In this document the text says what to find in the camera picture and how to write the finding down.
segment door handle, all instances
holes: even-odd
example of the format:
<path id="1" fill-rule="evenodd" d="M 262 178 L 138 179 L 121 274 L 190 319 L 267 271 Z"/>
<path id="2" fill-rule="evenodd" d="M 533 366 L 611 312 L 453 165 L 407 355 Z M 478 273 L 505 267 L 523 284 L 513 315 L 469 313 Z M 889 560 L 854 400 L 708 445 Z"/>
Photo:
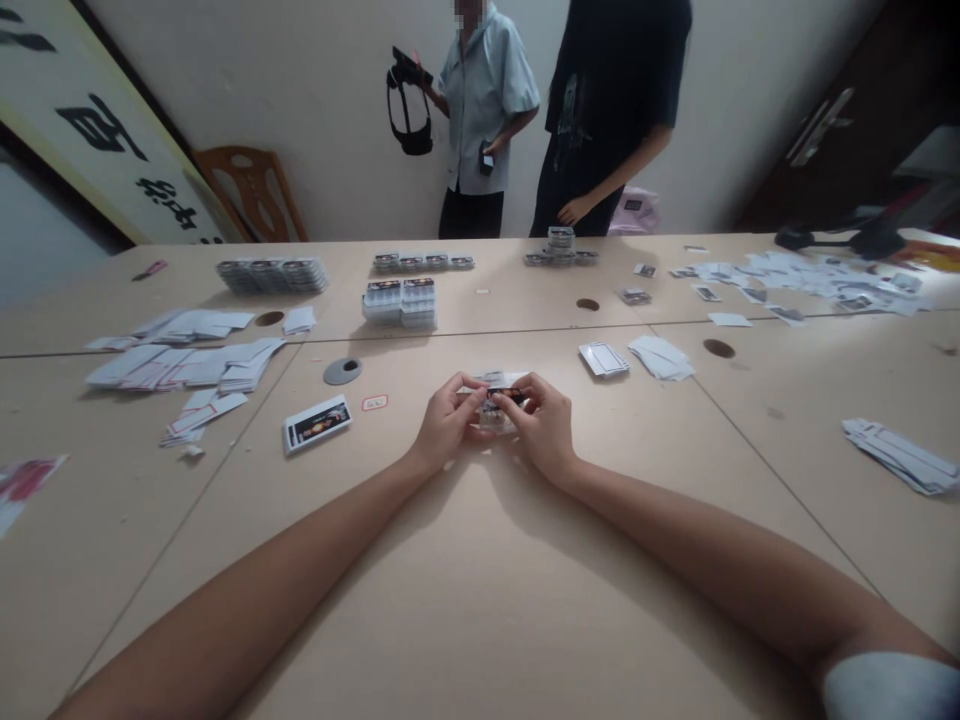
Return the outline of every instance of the door handle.
<path id="1" fill-rule="evenodd" d="M 853 88 L 847 88 L 842 93 L 840 97 L 837 98 L 836 102 L 830 106 L 830 109 L 827 110 L 826 114 L 822 118 L 817 120 L 814 119 L 816 125 L 813 128 L 813 132 L 807 137 L 806 141 L 801 145 L 800 150 L 794 156 L 793 160 L 790 162 L 790 167 L 799 168 L 804 167 L 810 158 L 817 154 L 817 151 L 820 150 L 820 143 L 823 140 L 823 136 L 827 134 L 827 131 L 831 128 L 847 128 L 853 125 L 853 120 L 850 118 L 840 117 L 840 113 L 843 112 L 843 108 L 846 107 L 847 103 L 850 102 L 850 98 L 853 97 Z"/>

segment short-sleeved shirt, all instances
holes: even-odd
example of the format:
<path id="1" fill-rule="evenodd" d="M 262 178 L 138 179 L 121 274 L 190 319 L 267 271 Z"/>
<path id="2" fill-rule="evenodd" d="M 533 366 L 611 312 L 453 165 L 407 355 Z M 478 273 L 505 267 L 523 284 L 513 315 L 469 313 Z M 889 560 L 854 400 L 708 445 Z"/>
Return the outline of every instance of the short-sleeved shirt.
<path id="1" fill-rule="evenodd" d="M 823 704 L 830 720 L 956 720 L 960 670 L 902 653 L 856 655 L 827 675 Z"/>
<path id="2" fill-rule="evenodd" d="M 460 58 L 460 32 L 440 71 L 440 92 L 450 106 L 447 186 L 459 182 L 464 195 L 489 195 L 507 188 L 509 144 L 493 173 L 480 172 L 480 146 L 493 142 L 514 115 L 540 107 L 540 93 L 513 21 L 487 5 L 487 15 Z"/>
<path id="3" fill-rule="evenodd" d="M 571 0 L 550 89 L 555 171 L 593 187 L 677 120 L 690 0 Z"/>

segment black pants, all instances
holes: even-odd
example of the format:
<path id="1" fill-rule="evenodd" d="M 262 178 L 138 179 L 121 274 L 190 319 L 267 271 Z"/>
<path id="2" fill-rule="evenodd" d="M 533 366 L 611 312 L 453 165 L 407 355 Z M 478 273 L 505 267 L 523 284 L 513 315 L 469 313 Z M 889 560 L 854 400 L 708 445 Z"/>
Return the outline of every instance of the black pants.
<path id="1" fill-rule="evenodd" d="M 440 212 L 441 240 L 481 240 L 500 237 L 503 193 L 464 195 L 447 188 Z"/>
<path id="2" fill-rule="evenodd" d="M 590 167 L 589 150 L 582 150 L 580 157 L 564 164 L 560 170 L 554 170 L 554 159 L 558 152 L 557 136 L 550 138 L 550 146 L 543 158 L 540 170 L 540 184 L 537 186 L 537 209 L 533 213 L 533 227 L 530 237 L 547 237 L 552 225 L 561 225 L 557 215 L 571 200 L 586 195 L 607 179 L 609 173 L 605 167 Z M 610 230 L 613 213 L 623 195 L 623 188 L 607 196 L 593 210 L 580 219 L 574 226 L 579 237 L 605 237 Z"/>

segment beige table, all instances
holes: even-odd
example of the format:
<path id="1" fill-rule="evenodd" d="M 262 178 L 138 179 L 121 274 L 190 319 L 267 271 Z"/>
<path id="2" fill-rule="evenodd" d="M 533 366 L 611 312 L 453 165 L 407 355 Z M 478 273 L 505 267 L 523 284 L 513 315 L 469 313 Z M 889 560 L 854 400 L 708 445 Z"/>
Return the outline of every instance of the beige table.
<path id="1" fill-rule="evenodd" d="M 960 504 L 914 493 L 840 423 L 880 422 L 960 461 L 960 313 L 656 328 L 823 528 L 898 610 L 960 652 Z M 703 347 L 736 350 L 724 360 Z"/>
<path id="2" fill-rule="evenodd" d="M 59 704 L 295 352 L 207 428 L 196 463 L 158 447 L 189 393 L 88 391 L 97 356 L 0 360 L 0 461 L 70 455 L 0 540 L 0 717 Z"/>
<path id="3" fill-rule="evenodd" d="M 599 249 L 602 258 L 605 242 L 603 239 L 580 240 L 578 247 Z M 602 267 L 561 269 L 524 265 L 524 254 L 544 243 L 543 240 L 517 239 L 362 243 L 360 245 L 366 253 L 365 272 L 342 283 L 324 317 L 310 333 L 310 340 L 463 335 L 635 325 L 639 322 L 635 310 L 616 296 L 616 288 Z M 361 298 L 366 284 L 411 277 L 404 274 L 380 276 L 370 270 L 374 256 L 389 250 L 401 253 L 442 250 L 451 255 L 468 253 L 476 260 L 474 270 L 421 274 L 433 277 L 437 285 L 438 329 L 435 332 L 365 324 Z M 593 300 L 599 309 L 578 307 L 580 300 Z"/>
<path id="4" fill-rule="evenodd" d="M 338 293 L 340 280 L 349 276 L 357 262 L 369 262 L 357 245 L 142 245 L 110 258 L 59 292 L 0 309 L 0 357 L 90 352 L 85 346 L 92 340 L 127 335 L 176 308 L 245 310 L 261 314 L 309 304 L 319 319 L 331 297 Z M 310 255 L 320 256 L 331 279 L 330 287 L 322 295 L 241 297 L 227 290 L 216 272 L 218 262 L 232 258 Z M 131 281 L 157 260 L 166 260 L 169 267 L 146 280 Z M 225 340 L 205 344 L 251 342 L 282 335 L 282 322 L 259 327 L 254 321 Z M 302 342 L 304 337 L 293 335 L 287 341 Z"/>
<path id="5" fill-rule="evenodd" d="M 301 346 L 240 444 L 110 634 L 87 675 L 151 622 L 304 514 L 398 457 L 429 395 L 459 369 L 536 369 L 574 401 L 578 451 L 756 521 L 859 577 L 693 382 L 633 362 L 594 381 L 578 345 L 647 328 Z M 342 388 L 354 424 L 285 459 L 283 419 Z M 387 408 L 361 412 L 386 393 Z M 792 669 L 620 533 L 546 487 L 503 440 L 465 452 L 343 579 L 237 717 L 800 718 L 817 702 Z"/>
<path id="6" fill-rule="evenodd" d="M 847 235 L 820 236 L 821 239 L 836 240 Z M 611 287 L 638 286 L 653 296 L 650 305 L 636 308 L 641 322 L 649 324 L 680 323 L 707 320 L 711 312 L 730 312 L 744 315 L 750 319 L 773 317 L 762 305 L 751 304 L 740 291 L 732 285 L 720 283 L 710 288 L 720 296 L 721 303 L 705 303 L 691 289 L 701 284 L 698 278 L 677 279 L 670 276 L 670 270 L 685 265 L 705 262 L 729 262 L 748 264 L 750 253 L 763 254 L 768 251 L 786 252 L 777 247 L 773 235 L 659 235 L 649 237 L 606 238 L 601 248 L 602 268 L 609 276 Z M 694 253 L 684 249 L 687 245 L 703 247 L 710 252 Z M 836 254 L 848 261 L 856 258 L 847 250 L 824 248 L 817 254 Z M 810 251 L 801 253 L 815 259 Z M 658 268 L 653 280 L 633 274 L 637 263 L 645 263 Z M 936 270 L 914 271 L 880 264 L 879 274 L 890 277 L 897 272 L 914 275 L 923 281 L 921 294 L 933 300 L 934 307 L 942 310 L 960 309 L 960 276 L 941 273 Z M 762 288 L 759 282 L 754 286 Z M 795 308 L 806 316 L 841 314 L 831 300 L 807 295 L 799 290 L 774 289 L 769 291 L 770 301 L 785 308 Z"/>

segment wooden door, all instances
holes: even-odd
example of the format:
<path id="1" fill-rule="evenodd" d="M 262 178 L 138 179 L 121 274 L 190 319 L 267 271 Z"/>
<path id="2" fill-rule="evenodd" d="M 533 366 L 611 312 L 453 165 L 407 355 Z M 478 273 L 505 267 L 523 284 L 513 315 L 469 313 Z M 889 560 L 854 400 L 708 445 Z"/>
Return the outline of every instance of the wooden door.
<path id="1" fill-rule="evenodd" d="M 900 163 L 956 114 L 953 4 L 887 3 L 748 204 L 738 232 L 827 223 L 861 205 L 887 204 Z"/>

